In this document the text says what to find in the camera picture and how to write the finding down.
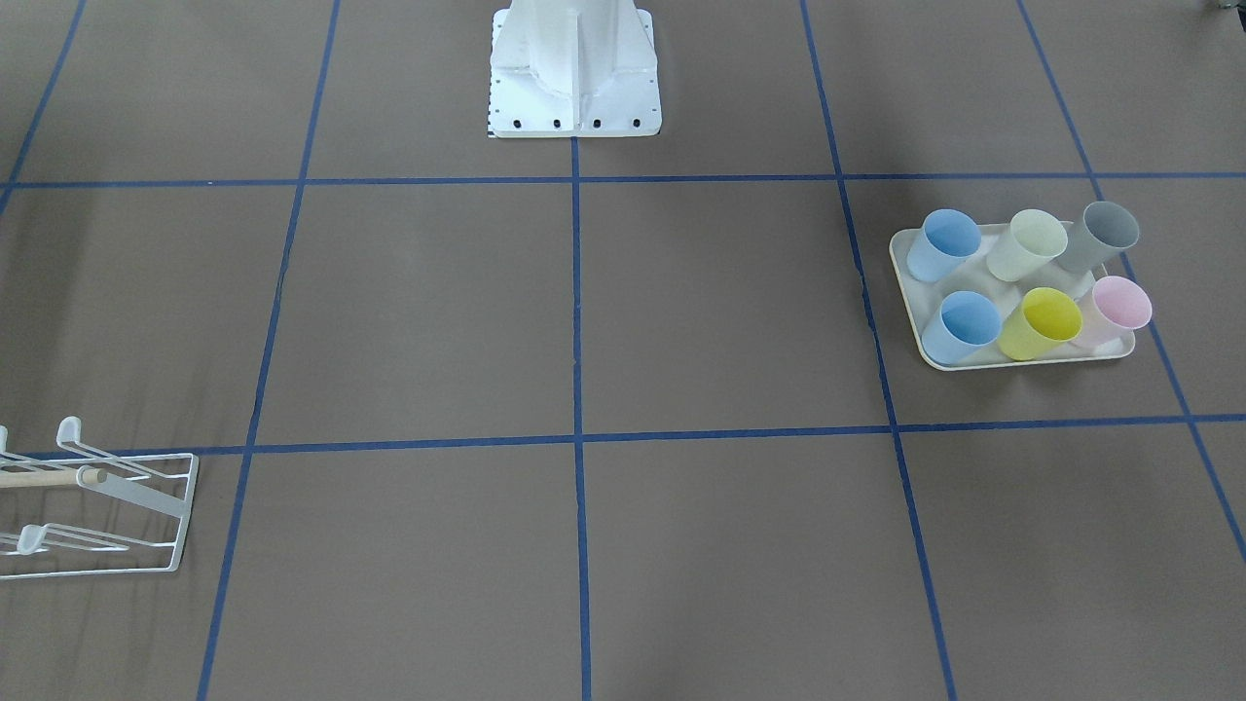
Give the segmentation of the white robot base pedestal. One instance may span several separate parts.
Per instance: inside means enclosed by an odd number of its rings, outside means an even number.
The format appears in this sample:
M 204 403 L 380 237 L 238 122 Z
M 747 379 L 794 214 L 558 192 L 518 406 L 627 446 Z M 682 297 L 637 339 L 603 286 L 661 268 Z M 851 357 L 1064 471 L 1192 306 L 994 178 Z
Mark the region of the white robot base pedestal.
M 512 1 L 491 40 L 490 138 L 660 132 L 654 22 L 635 2 Z

